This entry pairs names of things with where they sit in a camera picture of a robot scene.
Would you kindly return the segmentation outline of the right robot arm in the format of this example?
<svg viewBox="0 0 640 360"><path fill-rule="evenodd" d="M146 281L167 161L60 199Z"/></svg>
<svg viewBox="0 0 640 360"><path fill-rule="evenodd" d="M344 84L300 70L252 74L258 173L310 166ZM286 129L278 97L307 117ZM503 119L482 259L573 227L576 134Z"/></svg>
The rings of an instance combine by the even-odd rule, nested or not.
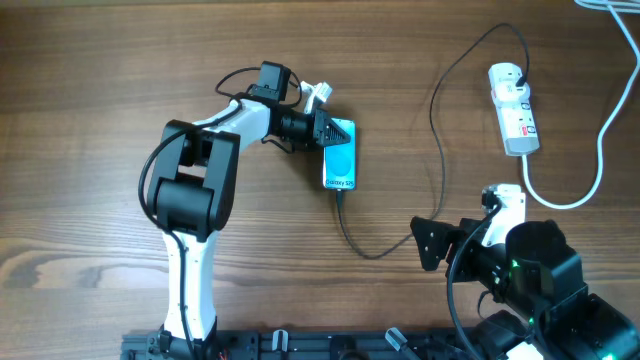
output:
<svg viewBox="0 0 640 360"><path fill-rule="evenodd" d="M415 217L410 227L424 270L446 261L451 283L481 283L527 321L523 333L551 358L638 358L638 329L589 291L581 257L555 222L524 222L507 232L504 243L489 247L478 241L488 232L480 220L454 226Z"/></svg>

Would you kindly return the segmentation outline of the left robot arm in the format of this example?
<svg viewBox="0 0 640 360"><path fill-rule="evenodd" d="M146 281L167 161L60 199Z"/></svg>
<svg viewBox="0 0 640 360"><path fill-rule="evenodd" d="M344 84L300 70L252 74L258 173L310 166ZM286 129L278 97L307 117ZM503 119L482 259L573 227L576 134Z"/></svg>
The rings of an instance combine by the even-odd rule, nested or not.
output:
<svg viewBox="0 0 640 360"><path fill-rule="evenodd" d="M244 150L257 142L321 150L322 185L336 193L356 187L356 127L323 109L331 86L304 82L278 63L255 70L258 81L229 95L218 114L168 122L141 171L139 202L162 231L169 256L169 310L156 347L164 359L228 356L216 336L212 262Z"/></svg>

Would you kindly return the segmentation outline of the blue Galaxy smartphone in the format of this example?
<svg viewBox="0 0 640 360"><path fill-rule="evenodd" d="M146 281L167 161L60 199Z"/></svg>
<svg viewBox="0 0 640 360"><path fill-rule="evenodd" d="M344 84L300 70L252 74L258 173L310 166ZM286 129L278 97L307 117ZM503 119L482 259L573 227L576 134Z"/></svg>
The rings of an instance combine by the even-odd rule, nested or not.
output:
<svg viewBox="0 0 640 360"><path fill-rule="evenodd" d="M350 136L346 144L324 149L323 185L329 190L354 190L356 187L356 125L352 120L334 121Z"/></svg>

